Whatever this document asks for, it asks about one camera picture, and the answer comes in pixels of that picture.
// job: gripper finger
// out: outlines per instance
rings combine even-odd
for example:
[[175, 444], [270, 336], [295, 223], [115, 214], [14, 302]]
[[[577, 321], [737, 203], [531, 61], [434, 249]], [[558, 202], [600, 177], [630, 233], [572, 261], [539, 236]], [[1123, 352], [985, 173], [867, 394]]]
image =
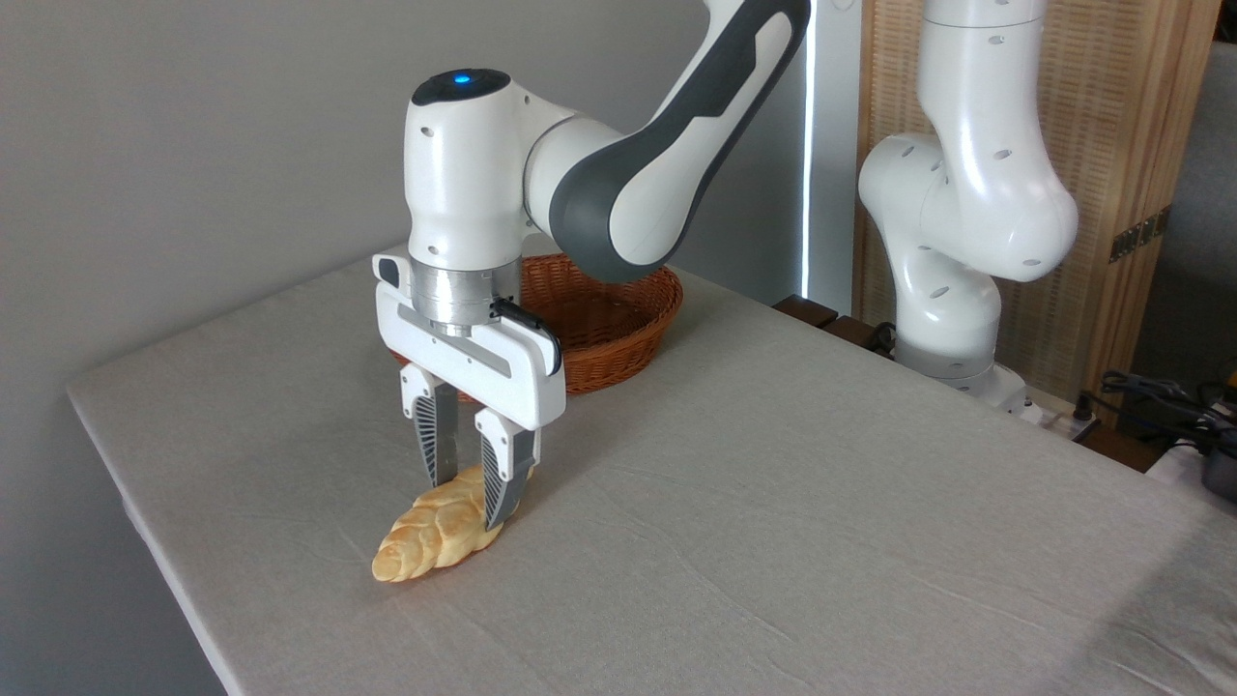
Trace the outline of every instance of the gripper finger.
[[511, 517], [524, 494], [528, 471], [537, 465], [541, 431], [523, 430], [490, 409], [476, 414], [485, 475], [485, 529]]
[[430, 488], [453, 478], [459, 470], [455, 435], [459, 431], [459, 392], [413, 363], [400, 371], [403, 415], [417, 429], [421, 456]]

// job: black cable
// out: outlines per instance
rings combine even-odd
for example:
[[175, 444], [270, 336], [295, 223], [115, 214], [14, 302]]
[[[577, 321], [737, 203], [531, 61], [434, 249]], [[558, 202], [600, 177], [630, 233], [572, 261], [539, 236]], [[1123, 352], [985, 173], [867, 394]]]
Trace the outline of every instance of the black cable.
[[[1225, 391], [1228, 386], [1222, 382], [1200, 382], [1197, 387], [1194, 388], [1194, 396], [1199, 398], [1200, 404], [1213, 404], [1225, 396]], [[1202, 393], [1204, 389], [1215, 389], [1218, 396], [1215, 399], [1209, 399], [1206, 394]]]
[[1204, 452], [1202, 449], [1199, 448], [1197, 443], [1190, 443], [1189, 440], [1181, 440], [1181, 441], [1174, 443], [1174, 444], [1169, 445], [1168, 448], [1165, 448], [1164, 451], [1168, 452], [1169, 450], [1173, 450], [1175, 448], [1192, 448], [1195, 452], [1197, 452], [1200, 455], [1206, 455], [1206, 452]]
[[1143, 417], [1141, 417], [1141, 415], [1138, 415], [1138, 414], [1136, 414], [1133, 412], [1128, 412], [1126, 409], [1122, 409], [1121, 407], [1117, 407], [1116, 404], [1110, 404], [1110, 403], [1105, 402], [1103, 399], [1100, 399], [1098, 397], [1096, 397], [1095, 394], [1092, 394], [1090, 392], [1082, 392], [1081, 396], [1085, 397], [1086, 399], [1089, 399], [1091, 404], [1096, 404], [1096, 405], [1103, 407], [1105, 409], [1108, 409], [1110, 412], [1113, 412], [1113, 413], [1116, 413], [1118, 415], [1126, 417], [1126, 418], [1133, 420], [1134, 423], [1137, 423], [1137, 424], [1139, 424], [1139, 425], [1142, 425], [1144, 428], [1149, 428], [1152, 430], [1158, 430], [1160, 433], [1174, 435], [1179, 440], [1188, 440], [1190, 443], [1194, 443], [1195, 445], [1206, 446], [1209, 450], [1211, 450], [1211, 449], [1218, 449], [1221, 452], [1223, 452], [1225, 455], [1228, 455], [1230, 457], [1237, 457], [1237, 448], [1233, 448], [1232, 440], [1231, 439], [1230, 440], [1225, 440], [1223, 438], [1215, 438], [1212, 435], [1212, 433], [1215, 433], [1213, 429], [1207, 429], [1206, 434], [1204, 434], [1204, 433], [1200, 433], [1197, 430], [1183, 430], [1183, 429], [1173, 428], [1170, 425], [1164, 425], [1164, 424], [1160, 424], [1160, 423], [1154, 423], [1154, 422], [1147, 420]]
[[1221, 420], [1230, 425], [1237, 425], [1233, 417], [1195, 402], [1181, 389], [1181, 386], [1171, 381], [1149, 380], [1133, 373], [1108, 371], [1103, 373], [1100, 382], [1101, 392], [1105, 394], [1133, 394], [1144, 401], [1154, 401], [1166, 409], [1194, 419]]
[[[1180, 428], [1183, 430], [1191, 430], [1191, 431], [1195, 431], [1195, 433], [1202, 433], [1202, 434], [1207, 433], [1207, 429], [1205, 427], [1202, 427], [1196, 420], [1194, 420], [1194, 422], [1178, 422], [1178, 423], [1173, 424], [1173, 427], [1174, 428]], [[1148, 435], [1141, 435], [1141, 436], [1138, 436], [1138, 440], [1141, 443], [1150, 444], [1150, 443], [1154, 443], [1157, 440], [1170, 439], [1170, 438], [1175, 438], [1175, 436], [1169, 435], [1166, 433], [1150, 433]]]
[[893, 354], [893, 345], [898, 339], [897, 330], [898, 326], [896, 326], [893, 321], [881, 321], [876, 324], [876, 330], [872, 333], [873, 345], [871, 345], [868, 350], [875, 351], [880, 347], [880, 350], [886, 354]]

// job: braided bread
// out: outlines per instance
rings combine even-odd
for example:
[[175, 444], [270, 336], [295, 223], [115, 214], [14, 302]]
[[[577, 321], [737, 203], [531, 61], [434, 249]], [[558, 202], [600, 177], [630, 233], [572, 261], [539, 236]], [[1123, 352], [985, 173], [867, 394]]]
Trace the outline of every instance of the braided bread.
[[374, 579], [402, 582], [430, 569], [454, 566], [494, 543], [502, 525], [485, 530], [485, 477], [481, 466], [423, 493], [400, 516], [374, 556]]

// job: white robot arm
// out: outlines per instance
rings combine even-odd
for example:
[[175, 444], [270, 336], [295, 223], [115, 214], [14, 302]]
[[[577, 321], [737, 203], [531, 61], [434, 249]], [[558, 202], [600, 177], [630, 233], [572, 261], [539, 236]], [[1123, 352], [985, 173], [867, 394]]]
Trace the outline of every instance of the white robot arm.
[[1077, 231], [1035, 108], [1047, 2], [925, 0], [918, 96], [936, 135], [887, 137], [858, 182], [893, 266], [898, 362], [1014, 414], [1025, 386], [993, 362], [990, 276], [1044, 276]]
[[455, 475], [456, 389], [485, 405], [486, 525], [515, 509], [541, 429], [565, 408], [562, 354], [520, 308], [523, 237], [549, 234], [606, 282], [673, 253], [696, 204], [789, 63], [809, 0], [704, 0], [705, 40], [652, 120], [623, 136], [499, 70], [416, 89], [404, 124], [411, 258], [379, 255], [379, 329], [408, 361], [404, 414], [434, 486]]

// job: wicker basket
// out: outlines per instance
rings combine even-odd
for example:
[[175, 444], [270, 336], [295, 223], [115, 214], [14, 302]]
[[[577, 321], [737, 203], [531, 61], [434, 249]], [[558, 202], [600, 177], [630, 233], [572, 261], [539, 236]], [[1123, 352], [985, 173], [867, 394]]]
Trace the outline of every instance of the wicker basket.
[[[648, 366], [683, 304], [683, 284], [664, 267], [635, 282], [606, 284], [584, 274], [565, 253], [554, 253], [524, 258], [520, 303], [558, 336], [567, 393], [588, 394]], [[408, 362], [393, 355], [401, 365]]]

